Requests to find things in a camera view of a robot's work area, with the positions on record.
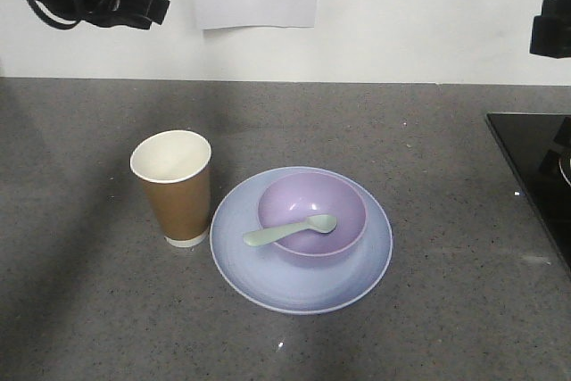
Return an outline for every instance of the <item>black induction cooktop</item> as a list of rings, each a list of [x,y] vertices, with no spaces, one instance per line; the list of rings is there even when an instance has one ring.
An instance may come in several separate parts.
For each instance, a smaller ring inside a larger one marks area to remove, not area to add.
[[[571,186],[565,176],[571,168],[571,113],[488,113],[487,119],[522,190],[571,269]]]

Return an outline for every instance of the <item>plastic spoon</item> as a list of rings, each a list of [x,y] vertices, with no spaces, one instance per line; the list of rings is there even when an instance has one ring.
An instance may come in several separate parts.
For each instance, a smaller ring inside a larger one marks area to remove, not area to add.
[[[309,216],[303,222],[288,223],[278,227],[246,232],[243,237],[246,244],[256,246],[273,243],[280,238],[290,236],[305,229],[312,229],[321,234],[327,234],[333,231],[336,226],[337,218],[335,216],[330,214],[316,214],[315,216]]]

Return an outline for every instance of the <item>plate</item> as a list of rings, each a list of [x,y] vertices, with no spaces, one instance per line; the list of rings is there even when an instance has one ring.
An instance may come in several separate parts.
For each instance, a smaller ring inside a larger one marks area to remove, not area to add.
[[[337,176],[359,192],[368,210],[361,240],[347,252],[317,260],[276,245],[245,244],[242,234],[260,228],[258,200],[266,188],[307,171]],[[248,178],[222,200],[212,218],[211,251],[222,277],[246,299],[285,314],[322,314],[358,301],[377,285],[391,260],[393,236],[385,211],[361,185],[333,171],[284,167]]]

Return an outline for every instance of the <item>brown paper cup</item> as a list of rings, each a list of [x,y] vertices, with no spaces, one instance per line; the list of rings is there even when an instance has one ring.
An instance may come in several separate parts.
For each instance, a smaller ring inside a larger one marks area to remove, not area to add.
[[[211,146],[192,131],[172,130],[143,141],[131,154],[165,239],[192,247],[208,236]]]

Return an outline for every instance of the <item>bowl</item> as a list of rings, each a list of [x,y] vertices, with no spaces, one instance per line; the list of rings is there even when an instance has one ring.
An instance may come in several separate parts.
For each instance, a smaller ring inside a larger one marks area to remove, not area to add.
[[[304,230],[274,245],[301,256],[331,256],[344,252],[363,236],[367,208],[348,182],[321,172],[284,176],[268,186],[258,202],[258,221],[263,228],[305,220],[315,214],[332,214],[337,227],[328,234]]]

